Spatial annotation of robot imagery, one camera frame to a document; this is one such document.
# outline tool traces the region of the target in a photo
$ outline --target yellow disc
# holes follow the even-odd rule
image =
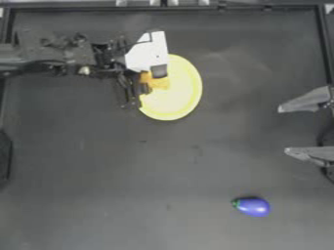
[[[202,96],[202,80],[194,65],[176,55],[170,55],[169,60],[169,88],[153,88],[150,94],[139,96],[139,110],[153,119],[165,121],[190,114]]]

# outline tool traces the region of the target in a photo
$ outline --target purple eggplant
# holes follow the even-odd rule
[[[233,201],[233,205],[241,212],[254,217],[265,217],[270,213],[270,204],[262,198],[238,198]]]

